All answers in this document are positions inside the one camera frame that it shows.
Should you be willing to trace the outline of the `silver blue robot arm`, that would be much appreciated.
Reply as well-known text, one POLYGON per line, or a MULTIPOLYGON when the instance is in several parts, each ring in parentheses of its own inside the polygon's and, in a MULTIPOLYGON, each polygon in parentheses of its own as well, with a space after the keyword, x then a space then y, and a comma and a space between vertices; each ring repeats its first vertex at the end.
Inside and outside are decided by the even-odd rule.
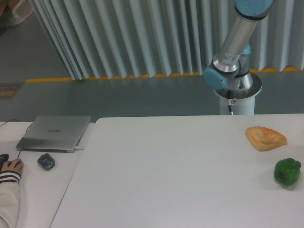
POLYGON ((268 15, 272 4, 272 0, 235 1, 237 17, 232 28, 210 66, 203 71, 203 77, 210 87, 223 89, 238 75, 241 70, 241 54, 257 22, 268 15))

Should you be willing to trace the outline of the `cream sleeved forearm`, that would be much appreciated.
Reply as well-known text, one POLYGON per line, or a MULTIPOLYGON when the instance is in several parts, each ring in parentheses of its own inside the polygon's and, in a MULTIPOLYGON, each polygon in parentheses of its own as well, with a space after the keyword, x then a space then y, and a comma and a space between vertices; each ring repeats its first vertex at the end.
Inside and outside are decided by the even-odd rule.
POLYGON ((15 228, 19 214, 19 181, 21 175, 15 171, 0 173, 0 227, 15 228))

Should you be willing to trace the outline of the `person's hand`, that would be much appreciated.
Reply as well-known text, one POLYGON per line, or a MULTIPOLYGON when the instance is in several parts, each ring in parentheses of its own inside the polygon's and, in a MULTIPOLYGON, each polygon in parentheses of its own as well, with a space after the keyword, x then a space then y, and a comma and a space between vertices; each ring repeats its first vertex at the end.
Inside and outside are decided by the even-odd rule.
POLYGON ((14 159, 12 161, 5 161, 1 168, 1 172, 15 172, 19 176, 23 173, 23 161, 21 159, 14 159))

